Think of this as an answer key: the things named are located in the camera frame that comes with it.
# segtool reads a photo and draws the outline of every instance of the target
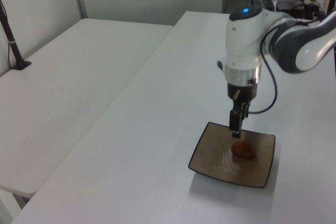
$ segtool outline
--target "square plate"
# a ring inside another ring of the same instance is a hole
[[[235,157],[231,146],[237,141],[250,144],[256,157],[247,160]],[[208,122],[189,162],[189,169],[235,185],[264,188],[271,171],[275,136],[241,131],[232,137],[229,127]]]

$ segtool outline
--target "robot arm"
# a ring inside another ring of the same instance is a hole
[[[288,73],[310,70],[336,44],[336,12],[313,26],[259,6],[235,10],[226,28],[226,61],[217,62],[228,82],[228,96],[234,102],[229,122],[234,137],[240,137],[241,124],[257,94],[262,62],[260,42],[273,28],[262,46]]]

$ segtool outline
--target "black stand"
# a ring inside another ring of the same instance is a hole
[[[26,67],[28,67],[30,64],[32,64],[29,61],[25,61],[22,56],[21,53],[19,51],[19,48],[17,47],[14,35],[12,33],[11,27],[9,26],[8,23],[8,18],[5,12],[5,8],[0,0],[0,22],[2,24],[2,27],[4,28],[5,34],[7,36],[8,39],[8,43],[11,46],[11,49],[13,51],[14,57],[16,59],[16,65],[13,66],[13,69],[16,70],[23,70]]]

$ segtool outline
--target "white tabletop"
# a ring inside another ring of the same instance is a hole
[[[243,128],[274,134],[266,188],[194,173],[207,122],[228,124],[232,100],[216,66],[228,15],[187,12],[13,224],[334,223],[336,88],[332,53],[309,72],[270,65],[279,86]],[[251,110],[274,88],[265,66]]]
[[[0,189],[31,197],[172,27],[84,19],[0,78]]]

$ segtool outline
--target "brown food item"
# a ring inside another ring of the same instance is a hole
[[[250,144],[243,141],[237,141],[231,146],[232,154],[243,159],[252,159],[256,152]]]

